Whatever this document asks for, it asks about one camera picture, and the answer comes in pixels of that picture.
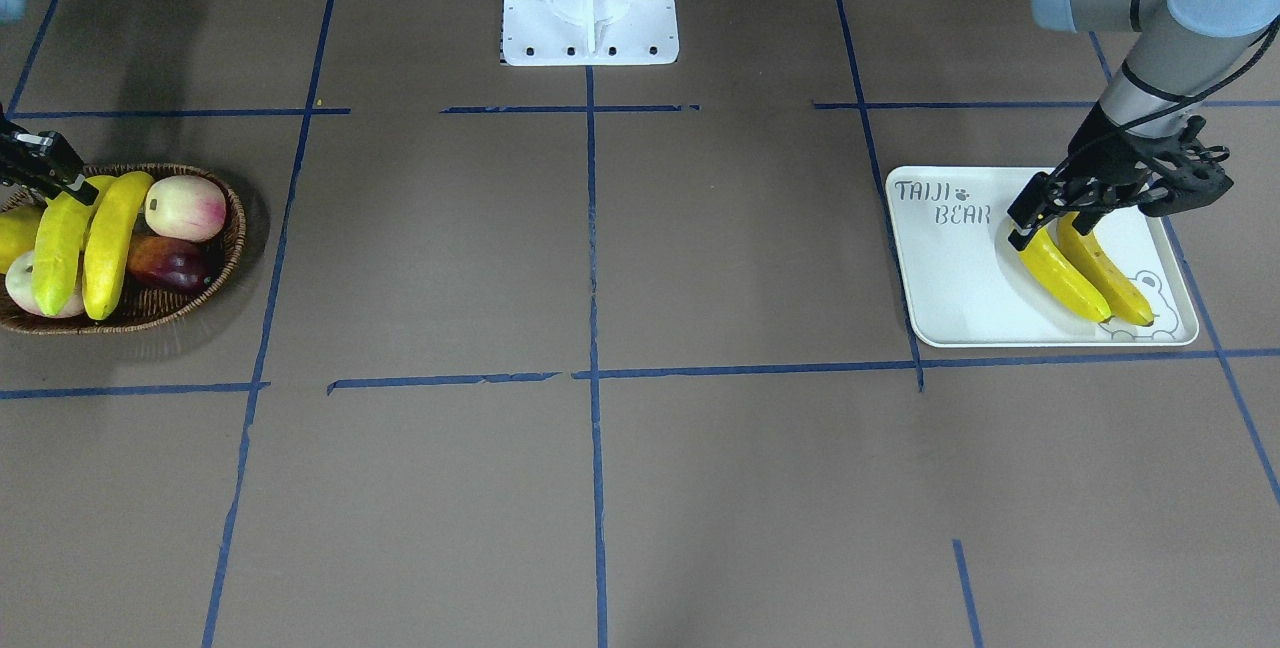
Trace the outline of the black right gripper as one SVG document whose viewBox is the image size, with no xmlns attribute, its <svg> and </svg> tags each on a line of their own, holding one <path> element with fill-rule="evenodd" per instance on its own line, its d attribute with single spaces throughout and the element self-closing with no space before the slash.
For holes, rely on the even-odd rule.
<svg viewBox="0 0 1280 648">
<path fill-rule="evenodd" d="M 4 186 L 22 186 L 50 204 L 69 200 L 92 207 L 99 198 L 84 161 L 63 134 L 31 133 L 6 118 L 1 118 L 1 174 Z"/>
</svg>

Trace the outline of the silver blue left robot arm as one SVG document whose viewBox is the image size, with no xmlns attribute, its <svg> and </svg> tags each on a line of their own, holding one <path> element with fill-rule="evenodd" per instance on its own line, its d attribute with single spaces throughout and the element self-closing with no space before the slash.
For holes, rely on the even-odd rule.
<svg viewBox="0 0 1280 648">
<path fill-rule="evenodd" d="M 1137 38 L 1065 159 L 1034 174 L 1007 209 L 1015 250 L 1060 218 L 1088 234 L 1119 209 L 1165 218 L 1233 187 L 1228 152 L 1201 142 L 1198 110 L 1262 55 L 1277 33 L 1277 0 L 1030 0 L 1030 10 L 1044 29 Z"/>
</svg>

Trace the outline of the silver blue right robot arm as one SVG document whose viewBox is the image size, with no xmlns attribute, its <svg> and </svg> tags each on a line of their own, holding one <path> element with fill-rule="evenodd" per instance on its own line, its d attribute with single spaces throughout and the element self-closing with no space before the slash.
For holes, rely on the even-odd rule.
<svg viewBox="0 0 1280 648">
<path fill-rule="evenodd" d="M 1 19 L 10 24 L 26 14 L 26 0 L 1 0 Z M 1 179 L 52 200 L 67 196 L 91 206 L 100 190 L 88 183 L 84 161 L 67 138 L 54 131 L 32 133 L 1 118 Z"/>
</svg>

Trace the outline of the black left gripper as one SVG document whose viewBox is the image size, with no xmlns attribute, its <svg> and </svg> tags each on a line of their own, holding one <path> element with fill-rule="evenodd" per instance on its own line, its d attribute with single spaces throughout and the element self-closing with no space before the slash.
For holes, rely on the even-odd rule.
<svg viewBox="0 0 1280 648">
<path fill-rule="evenodd" d="M 1068 145 L 1068 161 L 1061 174 L 1036 173 L 1007 207 L 1012 229 L 1007 242 L 1019 254 L 1037 234 L 1069 209 L 1075 215 L 1070 227 L 1078 236 L 1089 236 L 1100 222 L 1133 202 L 1144 190 L 1158 152 L 1179 149 L 1185 131 L 1161 138 L 1119 131 L 1101 104 L 1093 104 L 1080 128 Z"/>
</svg>

